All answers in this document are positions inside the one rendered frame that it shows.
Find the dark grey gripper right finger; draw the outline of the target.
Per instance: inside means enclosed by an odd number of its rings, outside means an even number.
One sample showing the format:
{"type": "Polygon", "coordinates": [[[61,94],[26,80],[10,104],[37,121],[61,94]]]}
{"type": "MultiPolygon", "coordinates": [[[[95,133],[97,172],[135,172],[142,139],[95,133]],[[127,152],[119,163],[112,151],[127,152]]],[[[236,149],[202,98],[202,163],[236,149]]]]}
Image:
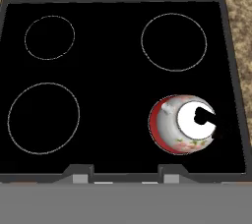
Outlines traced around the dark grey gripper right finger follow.
{"type": "Polygon", "coordinates": [[[181,164],[160,164],[158,167],[160,181],[163,184],[194,184],[188,171],[181,164]]]}

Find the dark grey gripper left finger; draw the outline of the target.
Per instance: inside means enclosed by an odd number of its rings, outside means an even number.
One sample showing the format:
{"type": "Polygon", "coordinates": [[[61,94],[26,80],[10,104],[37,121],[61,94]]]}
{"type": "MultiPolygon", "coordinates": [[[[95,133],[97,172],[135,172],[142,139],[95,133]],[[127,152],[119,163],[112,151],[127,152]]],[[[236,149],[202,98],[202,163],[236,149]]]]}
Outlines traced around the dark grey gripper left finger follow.
{"type": "Polygon", "coordinates": [[[60,184],[87,184],[94,174],[92,164],[71,164],[63,172],[60,184]]]}

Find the white floral kettle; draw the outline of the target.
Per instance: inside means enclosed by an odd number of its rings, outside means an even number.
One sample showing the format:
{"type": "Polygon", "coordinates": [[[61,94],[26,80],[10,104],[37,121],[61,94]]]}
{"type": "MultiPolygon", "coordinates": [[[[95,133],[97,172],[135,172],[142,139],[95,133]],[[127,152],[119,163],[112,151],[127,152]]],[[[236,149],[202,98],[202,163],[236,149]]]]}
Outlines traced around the white floral kettle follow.
{"type": "Polygon", "coordinates": [[[215,115],[203,98],[175,94],[158,101],[149,114],[149,131],[158,147],[173,155],[187,155],[207,148],[214,140],[216,125],[195,122],[196,109],[215,115]]]}

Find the black glass hob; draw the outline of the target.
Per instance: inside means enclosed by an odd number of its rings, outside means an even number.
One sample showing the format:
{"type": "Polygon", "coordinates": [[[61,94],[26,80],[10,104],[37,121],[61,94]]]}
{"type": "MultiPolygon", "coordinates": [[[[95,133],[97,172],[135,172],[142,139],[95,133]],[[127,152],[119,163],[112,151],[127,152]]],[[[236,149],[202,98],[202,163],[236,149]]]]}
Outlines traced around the black glass hob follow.
{"type": "Polygon", "coordinates": [[[92,164],[90,184],[252,181],[252,153],[224,0],[3,0],[0,183],[53,183],[92,164]],[[175,94],[206,100],[213,142],[173,155],[149,114],[175,94]]]}

